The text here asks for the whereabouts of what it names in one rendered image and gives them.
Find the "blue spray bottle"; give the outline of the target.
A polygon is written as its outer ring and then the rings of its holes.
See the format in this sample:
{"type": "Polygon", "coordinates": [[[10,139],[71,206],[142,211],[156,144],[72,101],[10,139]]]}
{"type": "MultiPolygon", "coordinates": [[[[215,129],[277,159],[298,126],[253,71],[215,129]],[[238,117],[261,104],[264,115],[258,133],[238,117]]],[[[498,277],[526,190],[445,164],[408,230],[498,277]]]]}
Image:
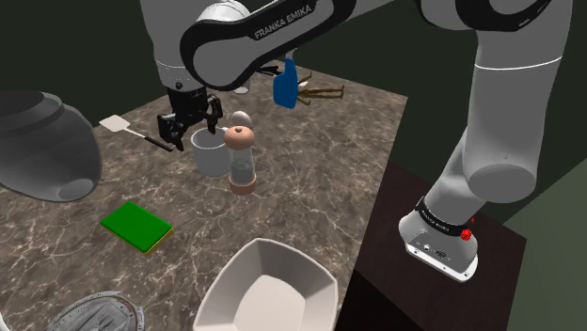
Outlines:
{"type": "Polygon", "coordinates": [[[284,59],[284,71],[273,82],[274,103],[289,109],[295,108],[297,101],[297,71],[294,60],[284,59]]]}

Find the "white square bowl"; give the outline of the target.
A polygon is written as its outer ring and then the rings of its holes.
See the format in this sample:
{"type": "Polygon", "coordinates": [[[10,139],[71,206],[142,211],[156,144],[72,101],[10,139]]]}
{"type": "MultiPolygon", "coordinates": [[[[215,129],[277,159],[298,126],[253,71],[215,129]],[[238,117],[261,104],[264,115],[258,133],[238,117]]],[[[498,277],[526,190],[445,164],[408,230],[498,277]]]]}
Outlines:
{"type": "Polygon", "coordinates": [[[334,331],[338,282],[286,244],[256,238],[206,292],[193,331],[334,331]]]}

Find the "pepper grinder with wooden top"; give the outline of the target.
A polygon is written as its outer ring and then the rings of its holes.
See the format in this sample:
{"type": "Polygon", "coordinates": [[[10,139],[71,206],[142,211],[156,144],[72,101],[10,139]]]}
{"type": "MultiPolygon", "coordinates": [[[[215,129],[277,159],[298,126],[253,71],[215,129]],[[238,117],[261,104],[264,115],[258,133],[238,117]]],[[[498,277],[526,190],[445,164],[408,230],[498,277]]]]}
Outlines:
{"type": "Polygon", "coordinates": [[[224,136],[231,150],[230,190],[237,196],[247,196],[256,189],[256,171],[252,155],[253,132],[245,126],[233,126],[224,136]]]}

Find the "pale egg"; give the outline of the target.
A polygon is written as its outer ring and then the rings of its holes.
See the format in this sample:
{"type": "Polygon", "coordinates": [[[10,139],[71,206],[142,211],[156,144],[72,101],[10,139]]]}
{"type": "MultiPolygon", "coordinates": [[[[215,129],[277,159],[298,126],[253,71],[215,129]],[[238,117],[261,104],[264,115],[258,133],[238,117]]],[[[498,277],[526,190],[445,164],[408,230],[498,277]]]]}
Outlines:
{"type": "Polygon", "coordinates": [[[230,117],[230,123],[232,126],[244,126],[249,129],[252,128],[251,117],[244,111],[236,111],[230,117]]]}

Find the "wooden mannequin figure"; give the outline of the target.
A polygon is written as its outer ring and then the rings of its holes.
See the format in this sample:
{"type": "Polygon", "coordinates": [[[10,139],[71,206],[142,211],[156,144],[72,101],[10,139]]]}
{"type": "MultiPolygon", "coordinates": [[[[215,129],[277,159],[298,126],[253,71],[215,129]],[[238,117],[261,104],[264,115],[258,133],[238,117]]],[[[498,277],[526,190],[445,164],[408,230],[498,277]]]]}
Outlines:
{"type": "Polygon", "coordinates": [[[338,88],[305,88],[305,85],[312,77],[312,71],[309,75],[297,81],[297,97],[296,99],[304,105],[311,105],[311,99],[342,99],[344,96],[345,86],[338,88]]]}

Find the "white mug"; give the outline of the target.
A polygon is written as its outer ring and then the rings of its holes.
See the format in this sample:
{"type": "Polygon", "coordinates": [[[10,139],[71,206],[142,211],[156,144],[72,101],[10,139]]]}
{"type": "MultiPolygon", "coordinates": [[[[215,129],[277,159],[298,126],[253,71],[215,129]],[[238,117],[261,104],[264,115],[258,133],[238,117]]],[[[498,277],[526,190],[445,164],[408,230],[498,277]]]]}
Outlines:
{"type": "Polygon", "coordinates": [[[211,134],[207,128],[194,132],[190,142],[198,171],[209,177],[218,177],[230,172],[231,150],[224,142],[227,127],[216,127],[211,134]]]}

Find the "green and yellow sponge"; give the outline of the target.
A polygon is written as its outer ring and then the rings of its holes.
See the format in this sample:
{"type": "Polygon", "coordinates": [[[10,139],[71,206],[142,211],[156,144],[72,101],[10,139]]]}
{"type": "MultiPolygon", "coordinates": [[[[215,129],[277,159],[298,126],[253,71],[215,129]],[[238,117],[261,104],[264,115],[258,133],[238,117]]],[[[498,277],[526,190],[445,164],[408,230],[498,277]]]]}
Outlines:
{"type": "Polygon", "coordinates": [[[122,204],[100,224],[147,257],[174,233],[168,222],[132,201],[122,204]]]}

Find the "dark robot stand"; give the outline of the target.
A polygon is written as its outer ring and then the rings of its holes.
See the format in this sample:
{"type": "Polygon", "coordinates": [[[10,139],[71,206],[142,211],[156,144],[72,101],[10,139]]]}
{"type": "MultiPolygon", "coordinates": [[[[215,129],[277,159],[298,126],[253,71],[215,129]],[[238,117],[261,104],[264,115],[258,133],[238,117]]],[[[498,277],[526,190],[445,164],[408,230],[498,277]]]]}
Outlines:
{"type": "Polygon", "coordinates": [[[388,163],[334,331],[506,331],[525,238],[477,213],[476,273],[442,275],[409,256],[398,231],[429,187],[388,163]]]}

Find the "large grey round pot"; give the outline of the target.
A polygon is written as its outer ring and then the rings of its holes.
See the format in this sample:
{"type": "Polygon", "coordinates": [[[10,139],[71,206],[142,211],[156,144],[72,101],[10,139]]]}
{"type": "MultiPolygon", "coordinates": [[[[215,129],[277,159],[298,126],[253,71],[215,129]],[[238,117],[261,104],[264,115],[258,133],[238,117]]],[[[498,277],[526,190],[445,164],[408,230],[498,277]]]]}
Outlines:
{"type": "Polygon", "coordinates": [[[0,91],[0,186],[34,199],[88,196],[102,176],[93,127],[54,94],[0,91]]]}

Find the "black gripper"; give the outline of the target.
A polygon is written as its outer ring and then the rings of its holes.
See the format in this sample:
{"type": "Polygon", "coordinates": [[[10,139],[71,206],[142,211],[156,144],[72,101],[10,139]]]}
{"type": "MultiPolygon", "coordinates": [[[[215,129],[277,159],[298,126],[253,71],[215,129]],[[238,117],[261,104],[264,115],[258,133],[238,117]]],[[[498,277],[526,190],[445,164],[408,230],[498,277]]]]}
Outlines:
{"type": "Polygon", "coordinates": [[[216,124],[223,117],[221,101],[214,95],[207,96],[207,89],[201,87],[191,91],[167,90],[173,112],[157,116],[160,137],[184,151],[183,135],[189,126],[206,119],[211,134],[216,132],[216,124]]]}

